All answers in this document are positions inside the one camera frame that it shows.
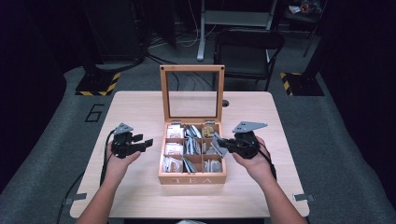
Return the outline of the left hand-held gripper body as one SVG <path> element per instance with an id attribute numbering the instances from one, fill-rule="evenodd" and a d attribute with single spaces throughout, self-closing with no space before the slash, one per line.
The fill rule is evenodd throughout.
<path id="1" fill-rule="evenodd" d="M 134 136 L 132 130 L 132 127 L 124 123 L 121 123 L 114 130 L 111 151 L 116 157 L 124 159 L 138 150 L 138 148 L 133 145 Z"/>

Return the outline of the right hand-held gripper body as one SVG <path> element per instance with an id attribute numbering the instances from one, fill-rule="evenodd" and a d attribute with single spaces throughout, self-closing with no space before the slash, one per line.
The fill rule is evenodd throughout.
<path id="1" fill-rule="evenodd" d="M 254 133 L 255 130 L 267 127 L 267 123 L 241 121 L 233 129 L 234 140 L 239 150 L 237 153 L 243 159 L 252 159 L 260 150 L 259 141 Z"/>

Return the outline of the grey tea bag packet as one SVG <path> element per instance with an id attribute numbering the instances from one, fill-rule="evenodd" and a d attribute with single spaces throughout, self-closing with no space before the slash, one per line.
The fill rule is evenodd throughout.
<path id="1" fill-rule="evenodd" d="M 226 147 L 226 140 L 223 139 L 218 133 L 214 133 L 213 139 L 211 141 L 211 146 L 222 158 L 228 153 L 228 148 Z"/>

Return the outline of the wooden tea box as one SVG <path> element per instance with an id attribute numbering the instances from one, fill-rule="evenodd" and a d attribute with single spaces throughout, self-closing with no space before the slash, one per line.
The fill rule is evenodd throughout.
<path id="1" fill-rule="evenodd" d="M 222 135 L 221 117 L 223 103 L 224 67 L 222 65 L 162 65 L 160 67 L 162 91 L 164 134 L 158 177 L 163 185 L 223 184 L 227 177 L 224 157 L 206 155 L 204 150 L 211 146 L 212 138 L 195 138 L 201 146 L 200 155 L 165 155 L 166 143 L 179 143 L 184 147 L 188 137 L 167 138 L 166 129 L 170 124 L 194 125 L 201 133 L 205 126 L 214 128 Z M 164 157 L 183 157 L 193 163 L 196 173 L 188 173 L 183 162 L 182 173 L 164 173 Z M 205 173 L 204 161 L 218 160 L 222 163 L 221 173 Z"/>

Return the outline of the person's left hand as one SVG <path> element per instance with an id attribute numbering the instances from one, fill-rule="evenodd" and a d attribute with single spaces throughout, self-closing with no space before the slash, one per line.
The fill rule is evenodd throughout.
<path id="1" fill-rule="evenodd" d="M 109 143 L 106 150 L 106 173 L 103 184 L 118 186 L 121 180 L 124 178 L 129 165 L 140 157 L 141 152 L 137 151 L 124 159 L 120 159 L 113 155 L 111 147 L 112 143 Z"/>

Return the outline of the person's right hand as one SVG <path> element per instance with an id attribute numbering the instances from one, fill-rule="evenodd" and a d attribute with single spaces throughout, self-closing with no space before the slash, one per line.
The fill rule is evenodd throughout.
<path id="1" fill-rule="evenodd" d="M 268 152 L 264 141 L 260 137 L 257 137 L 257 139 L 260 143 L 260 152 L 254 158 L 243 159 L 237 153 L 233 154 L 233 158 L 238 164 L 242 165 L 247 170 L 247 173 L 261 187 L 269 187 L 271 183 L 276 182 L 269 162 L 271 155 Z"/>

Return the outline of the stack of white tea bags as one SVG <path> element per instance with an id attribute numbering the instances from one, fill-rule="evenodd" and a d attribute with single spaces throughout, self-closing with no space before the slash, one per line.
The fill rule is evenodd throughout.
<path id="1" fill-rule="evenodd" d="M 166 129 L 167 138 L 183 138 L 184 129 L 179 124 L 170 124 Z"/>
<path id="2" fill-rule="evenodd" d="M 164 147 L 165 155 L 182 155 L 184 147 L 179 143 L 166 143 Z"/>
<path id="3" fill-rule="evenodd" d="M 183 160 L 180 157 L 164 157 L 163 158 L 164 173 L 182 173 Z"/>

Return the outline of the striped black stand base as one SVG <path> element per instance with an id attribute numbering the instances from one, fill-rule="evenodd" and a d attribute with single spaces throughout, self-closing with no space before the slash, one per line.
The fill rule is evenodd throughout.
<path id="1" fill-rule="evenodd" d="M 120 69 L 101 69 L 95 64 L 84 65 L 85 74 L 76 87 L 75 95 L 109 95 L 115 88 Z"/>
<path id="2" fill-rule="evenodd" d="M 289 96 L 323 96 L 324 92 L 315 78 L 300 73 L 281 73 L 286 94 Z"/>

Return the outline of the grey tape strip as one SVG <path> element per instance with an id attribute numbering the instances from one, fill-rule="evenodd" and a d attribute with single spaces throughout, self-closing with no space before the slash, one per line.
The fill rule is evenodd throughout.
<path id="1" fill-rule="evenodd" d="M 87 193 L 80 193 L 76 194 L 71 198 L 65 198 L 63 201 L 63 205 L 69 205 L 72 204 L 74 201 L 80 201 L 80 200 L 85 200 L 87 197 Z"/>
<path id="2" fill-rule="evenodd" d="M 308 203 L 313 202 L 315 200 L 315 197 L 311 194 L 293 194 L 292 195 L 293 199 L 296 202 L 300 202 L 300 201 L 307 201 Z"/>

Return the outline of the black folding chair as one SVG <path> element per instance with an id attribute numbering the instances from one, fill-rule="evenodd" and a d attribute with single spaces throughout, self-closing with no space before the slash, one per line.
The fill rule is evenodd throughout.
<path id="1" fill-rule="evenodd" d="M 258 28 L 232 27 L 215 38 L 214 64 L 225 66 L 224 76 L 265 80 L 267 91 L 276 58 L 285 45 L 282 34 Z"/>

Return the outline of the black cabinet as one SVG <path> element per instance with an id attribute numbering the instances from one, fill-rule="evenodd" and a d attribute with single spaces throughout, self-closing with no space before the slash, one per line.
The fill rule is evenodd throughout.
<path id="1" fill-rule="evenodd" d="M 81 0 L 104 63 L 144 61 L 147 25 L 141 0 Z"/>

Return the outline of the dark side table with clutter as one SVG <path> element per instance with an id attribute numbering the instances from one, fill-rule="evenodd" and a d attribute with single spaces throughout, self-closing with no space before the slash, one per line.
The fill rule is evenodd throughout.
<path id="1" fill-rule="evenodd" d="M 304 51 L 307 55 L 315 34 L 317 32 L 319 22 L 322 18 L 324 9 L 328 0 L 287 0 L 288 3 L 282 11 L 281 16 L 291 24 L 302 26 L 308 35 L 308 44 Z"/>

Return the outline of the white metal desk frame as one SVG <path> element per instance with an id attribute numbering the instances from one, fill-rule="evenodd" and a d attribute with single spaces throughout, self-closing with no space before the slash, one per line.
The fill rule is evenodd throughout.
<path id="1" fill-rule="evenodd" d="M 205 0 L 201 0 L 200 40 L 197 51 L 197 61 L 205 58 L 205 27 L 210 25 L 234 25 L 247 27 L 261 27 L 269 30 L 275 16 L 278 0 L 270 0 L 271 7 L 268 12 L 222 11 L 206 10 Z"/>

